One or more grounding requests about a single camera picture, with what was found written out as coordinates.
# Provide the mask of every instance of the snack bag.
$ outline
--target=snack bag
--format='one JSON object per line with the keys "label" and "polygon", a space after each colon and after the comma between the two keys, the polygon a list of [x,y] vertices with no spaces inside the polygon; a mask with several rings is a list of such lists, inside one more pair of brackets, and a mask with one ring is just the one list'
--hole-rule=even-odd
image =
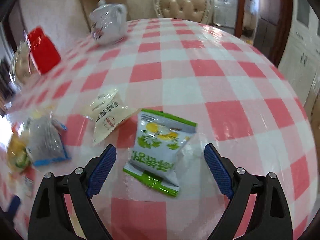
{"label": "snack bag", "polygon": [[7,164],[11,171],[22,172],[29,166],[30,160],[26,152],[26,146],[26,142],[14,131],[7,149]]}
{"label": "snack bag", "polygon": [[197,124],[163,112],[142,109],[136,140],[123,171],[143,184],[175,197],[179,190],[174,170],[178,151],[196,133]]}
{"label": "snack bag", "polygon": [[98,95],[83,111],[85,117],[95,121],[93,145],[100,143],[119,123],[136,112],[137,109],[124,105],[116,88]]}
{"label": "snack bag", "polygon": [[53,119],[53,107],[35,110],[22,124],[21,138],[27,142],[26,152],[34,166],[70,159],[60,135],[67,128]]}

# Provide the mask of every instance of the clear plastic bag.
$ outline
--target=clear plastic bag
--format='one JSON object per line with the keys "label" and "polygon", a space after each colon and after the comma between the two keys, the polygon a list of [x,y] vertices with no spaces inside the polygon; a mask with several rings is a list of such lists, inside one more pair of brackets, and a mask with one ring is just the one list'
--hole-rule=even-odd
{"label": "clear plastic bag", "polygon": [[28,141],[26,151],[34,166],[69,159],[60,134],[67,128],[52,119],[52,109],[36,111],[28,118],[21,136]]}

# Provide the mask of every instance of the pink checkered tablecloth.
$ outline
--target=pink checkered tablecloth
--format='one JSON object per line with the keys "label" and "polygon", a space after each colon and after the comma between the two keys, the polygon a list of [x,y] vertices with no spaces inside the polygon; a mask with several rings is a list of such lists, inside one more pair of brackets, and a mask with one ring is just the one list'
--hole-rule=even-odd
{"label": "pink checkered tablecloth", "polygon": [[[33,199],[46,172],[69,174],[111,143],[117,160],[92,202],[113,238],[206,240],[228,204],[203,158],[204,146],[211,142],[236,167],[256,175],[277,174],[297,239],[315,203],[317,161],[308,119],[287,80],[254,47],[216,28],[176,19],[135,20],[128,26],[128,36],[114,45],[99,47],[91,37],[80,41],[52,71],[30,80],[13,102],[8,130],[33,109],[55,105],[54,114],[68,127],[63,141],[72,158],[28,169],[26,176],[34,181],[33,196],[28,197],[19,190],[21,180],[8,175],[1,135],[0,200],[5,208],[12,194],[21,197],[17,231],[27,238]],[[181,191],[176,198],[122,172],[134,144],[136,117],[92,146],[94,123],[80,112],[111,87],[119,89],[129,106],[198,123],[198,133],[179,155]],[[66,201],[72,217],[68,196]],[[253,205],[254,196],[236,236],[245,232]]]}

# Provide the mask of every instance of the white teapot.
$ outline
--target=white teapot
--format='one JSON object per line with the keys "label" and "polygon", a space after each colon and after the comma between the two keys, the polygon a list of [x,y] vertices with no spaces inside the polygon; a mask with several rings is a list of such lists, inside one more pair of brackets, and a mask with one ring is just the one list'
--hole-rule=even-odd
{"label": "white teapot", "polygon": [[105,0],[98,2],[98,8],[90,13],[92,21],[91,34],[98,44],[121,40],[127,34],[127,8],[123,4],[106,4]]}

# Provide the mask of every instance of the chair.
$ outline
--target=chair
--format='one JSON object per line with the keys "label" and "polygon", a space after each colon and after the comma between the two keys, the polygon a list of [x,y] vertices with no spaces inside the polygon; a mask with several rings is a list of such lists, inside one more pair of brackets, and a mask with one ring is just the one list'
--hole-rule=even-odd
{"label": "chair", "polygon": [[153,0],[158,18],[175,18],[208,24],[213,0]]}

